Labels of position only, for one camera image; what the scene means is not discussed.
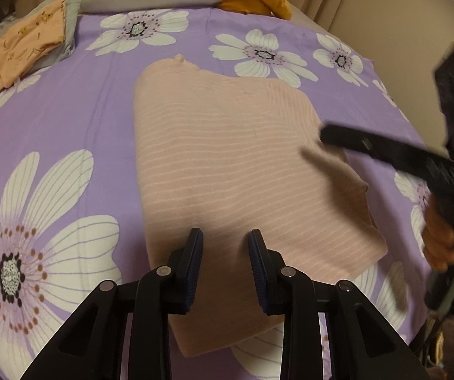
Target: purple bedsheet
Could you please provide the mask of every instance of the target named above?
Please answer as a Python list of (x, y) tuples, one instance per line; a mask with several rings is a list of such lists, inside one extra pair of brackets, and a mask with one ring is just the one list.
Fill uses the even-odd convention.
[[(76, 41), (70, 58), (0, 93), (0, 374), (11, 380), (100, 281), (149, 270), (132, 92), (154, 61), (183, 54), (224, 75), (278, 77), (305, 92), (323, 121), (420, 143), (370, 60), (276, 18), (214, 8), (84, 16)], [(426, 316), (419, 233), (428, 191), (368, 157), (349, 161), (369, 184), (388, 245), (356, 283), (410, 341)], [(171, 339), (173, 376), (278, 378), (281, 339), (278, 327), (190, 359)]]

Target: striped knit fabric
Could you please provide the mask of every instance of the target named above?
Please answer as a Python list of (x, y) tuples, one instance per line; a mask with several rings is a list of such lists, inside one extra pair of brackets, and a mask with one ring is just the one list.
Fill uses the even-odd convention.
[(181, 55), (147, 67), (135, 86), (139, 191), (152, 268), (191, 227), (204, 232), (195, 303), (170, 316), (194, 356), (270, 329), (257, 303), (246, 234), (262, 231), (312, 279), (354, 278), (386, 252), (366, 184), (319, 142), (307, 96), (271, 78), (225, 77)]

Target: flower center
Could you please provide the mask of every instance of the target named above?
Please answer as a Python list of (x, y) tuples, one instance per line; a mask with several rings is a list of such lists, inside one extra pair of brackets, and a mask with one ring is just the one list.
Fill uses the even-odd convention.
[(431, 193), (426, 183), (420, 182), (417, 186), (417, 201), (423, 213), (426, 210), (426, 207), (428, 206), (430, 194)]
[(129, 31), (130, 37), (139, 37), (144, 34), (144, 32), (148, 29), (148, 26), (144, 21), (135, 22), (132, 24), (132, 27)]
[(264, 60), (274, 60), (274, 57), (276, 57), (275, 54), (270, 53), (266, 50), (256, 50), (255, 55), (258, 55), (261, 59)]
[(19, 253), (16, 253), (16, 255), (10, 253), (8, 256), (3, 253), (2, 261), (0, 262), (0, 292), (2, 300), (14, 303), (14, 298), (16, 298), (18, 306), (21, 307), (19, 291), (21, 290), (21, 283), (24, 281), (25, 274), (21, 273)]
[(345, 64), (347, 63), (347, 57), (344, 55), (339, 55), (336, 57), (336, 60), (334, 62), (338, 65), (338, 67), (345, 68)]

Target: human hand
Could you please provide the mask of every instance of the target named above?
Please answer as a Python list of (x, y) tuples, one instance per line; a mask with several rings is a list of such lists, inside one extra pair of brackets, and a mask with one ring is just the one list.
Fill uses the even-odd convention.
[(424, 257), (436, 271), (444, 273), (454, 264), (454, 230), (436, 209), (436, 199), (430, 197), (428, 208), (424, 213), (426, 226), (422, 232), (424, 240)]

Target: orange cloth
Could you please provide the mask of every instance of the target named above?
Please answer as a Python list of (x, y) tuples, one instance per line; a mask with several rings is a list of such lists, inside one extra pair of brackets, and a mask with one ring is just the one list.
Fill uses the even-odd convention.
[(241, 14), (260, 14), (290, 20), (292, 10), (287, 0), (223, 0), (216, 5), (225, 11), (239, 12)]
[(0, 91), (65, 40), (64, 0), (55, 0), (13, 25), (0, 39)]

